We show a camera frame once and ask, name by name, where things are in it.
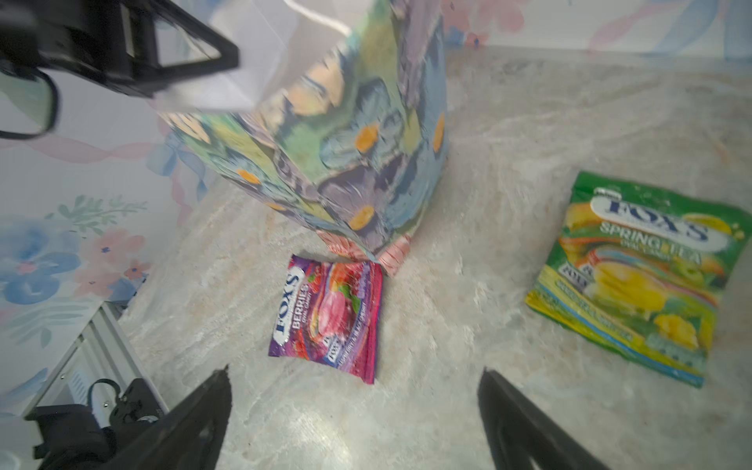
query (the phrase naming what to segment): candy bag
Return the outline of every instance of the candy bag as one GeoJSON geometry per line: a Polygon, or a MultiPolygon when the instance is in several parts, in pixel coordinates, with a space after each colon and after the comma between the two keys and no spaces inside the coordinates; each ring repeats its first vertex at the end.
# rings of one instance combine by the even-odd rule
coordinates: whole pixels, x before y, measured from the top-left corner
{"type": "Polygon", "coordinates": [[[319,362],[373,384],[382,278],[373,262],[318,262],[293,255],[269,356],[319,362]]]}
{"type": "Polygon", "coordinates": [[[701,387],[750,214],[582,172],[526,303],[596,344],[701,387]]]}

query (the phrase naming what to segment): floral gift bag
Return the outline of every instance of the floral gift bag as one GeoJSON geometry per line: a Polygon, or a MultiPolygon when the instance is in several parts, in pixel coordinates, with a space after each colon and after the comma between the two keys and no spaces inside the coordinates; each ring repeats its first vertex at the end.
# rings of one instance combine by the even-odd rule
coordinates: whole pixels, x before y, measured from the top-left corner
{"type": "Polygon", "coordinates": [[[343,44],[255,110],[163,116],[224,178],[334,253],[394,274],[448,152],[440,9],[376,0],[343,44]]]}

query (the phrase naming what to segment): green candy bag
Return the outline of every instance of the green candy bag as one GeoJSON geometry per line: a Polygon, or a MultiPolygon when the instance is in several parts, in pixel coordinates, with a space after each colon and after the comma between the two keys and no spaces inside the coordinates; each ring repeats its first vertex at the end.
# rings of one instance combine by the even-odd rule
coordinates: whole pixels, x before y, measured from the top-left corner
{"type": "Polygon", "coordinates": [[[701,387],[723,289],[751,232],[740,209],[583,171],[526,303],[701,387]]]}

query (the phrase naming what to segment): fox's berries candy packet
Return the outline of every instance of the fox's berries candy packet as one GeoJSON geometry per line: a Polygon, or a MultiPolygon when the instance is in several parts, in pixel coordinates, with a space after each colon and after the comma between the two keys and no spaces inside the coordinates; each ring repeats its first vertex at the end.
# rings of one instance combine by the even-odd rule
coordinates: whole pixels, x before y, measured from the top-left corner
{"type": "Polygon", "coordinates": [[[701,387],[723,289],[751,232],[737,208],[582,172],[526,303],[701,387]]]}
{"type": "Polygon", "coordinates": [[[374,383],[381,267],[293,255],[287,266],[269,356],[330,365],[374,383]]]}

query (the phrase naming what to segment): gray marble surface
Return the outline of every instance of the gray marble surface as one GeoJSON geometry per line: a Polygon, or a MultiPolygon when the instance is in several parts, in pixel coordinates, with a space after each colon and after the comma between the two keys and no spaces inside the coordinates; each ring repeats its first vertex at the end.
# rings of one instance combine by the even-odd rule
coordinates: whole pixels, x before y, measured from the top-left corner
{"type": "Polygon", "coordinates": [[[476,387],[495,368],[621,468],[750,468],[752,249],[729,282],[701,390],[625,361],[523,304],[581,168],[752,211],[752,79],[453,53],[452,151],[385,283],[376,384],[267,357],[309,232],[216,185],[121,320],[176,405],[230,364],[218,468],[492,468],[476,387]]]}

